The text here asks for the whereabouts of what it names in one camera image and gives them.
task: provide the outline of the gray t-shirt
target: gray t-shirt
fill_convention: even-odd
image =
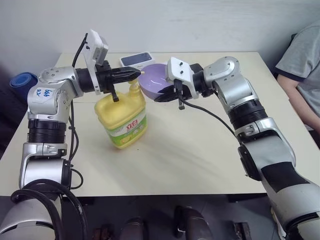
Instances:
[[[298,81],[298,91],[320,117],[320,20],[293,39],[275,71]]]

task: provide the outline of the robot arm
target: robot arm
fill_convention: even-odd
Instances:
[[[287,233],[286,239],[318,239],[320,188],[296,172],[291,146],[241,74],[239,61],[224,57],[194,73],[188,63],[171,57],[166,81],[174,84],[180,109],[182,98],[196,99],[199,94],[208,97],[213,93],[218,96],[240,144],[244,170],[250,178],[261,181]],[[181,84],[189,89],[186,95]]]
[[[42,194],[42,198],[50,199],[60,217],[61,194],[71,187],[72,177],[70,160],[64,159],[71,101],[84,93],[103,92],[111,93],[117,102],[119,99],[114,84],[132,81],[141,74],[132,67],[111,68],[105,61],[107,51],[105,41],[91,30],[83,49],[87,68],[67,66],[46,69],[39,74],[37,84],[28,93],[29,132],[22,149],[19,188],[24,192],[37,191],[33,194]],[[54,181],[51,182],[54,186],[44,184],[42,179],[49,183]],[[39,199],[24,198],[25,194],[20,192],[11,197],[16,205],[0,226],[0,239],[58,239],[48,206],[45,207]],[[85,219],[81,204],[79,201],[76,203],[75,196],[73,200],[79,217]],[[87,239],[88,226],[85,220],[82,223],[82,236]]]

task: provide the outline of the floor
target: floor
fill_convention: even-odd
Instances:
[[[11,205],[9,197],[0,197],[0,222]],[[226,195],[96,197],[84,210],[90,234],[102,224],[112,224],[117,239],[125,222],[139,216],[148,224],[150,240],[175,240],[171,223],[177,205],[191,206],[201,212],[216,240],[237,239],[230,234],[231,221],[247,222],[252,240],[279,240],[266,196],[238,202],[229,202]],[[66,239],[80,239],[80,224],[68,201],[63,203],[62,216]]]

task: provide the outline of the person's arm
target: person's arm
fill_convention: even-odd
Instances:
[[[277,77],[277,81],[288,95],[291,105],[301,120],[320,134],[320,117],[312,111],[306,100],[297,90],[299,82],[280,74]]]

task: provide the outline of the dish soap bottle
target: dish soap bottle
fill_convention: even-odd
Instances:
[[[128,93],[116,92],[119,101],[114,102],[109,94],[94,106],[99,121],[119,149],[137,141],[147,130],[145,98],[136,79],[129,84]]]

